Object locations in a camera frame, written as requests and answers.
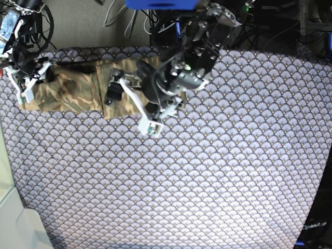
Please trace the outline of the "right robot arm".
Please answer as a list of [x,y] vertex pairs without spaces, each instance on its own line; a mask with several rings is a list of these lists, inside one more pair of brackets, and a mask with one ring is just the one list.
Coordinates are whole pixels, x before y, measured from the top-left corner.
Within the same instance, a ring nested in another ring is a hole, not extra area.
[[1,22],[1,69],[16,90],[19,105],[34,100],[33,88],[51,82],[53,62],[40,57],[51,44],[54,20],[44,1],[10,1]]

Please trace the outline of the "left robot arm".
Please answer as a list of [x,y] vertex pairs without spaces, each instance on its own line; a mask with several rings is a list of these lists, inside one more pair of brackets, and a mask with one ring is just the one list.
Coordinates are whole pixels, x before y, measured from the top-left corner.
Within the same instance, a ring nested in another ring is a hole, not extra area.
[[110,72],[105,104],[118,116],[125,106],[141,114],[138,129],[158,137],[164,119],[184,106],[186,91],[200,91],[230,32],[241,25],[245,1],[127,1],[134,10],[151,10],[157,17],[151,44],[160,51],[159,64],[130,60]]

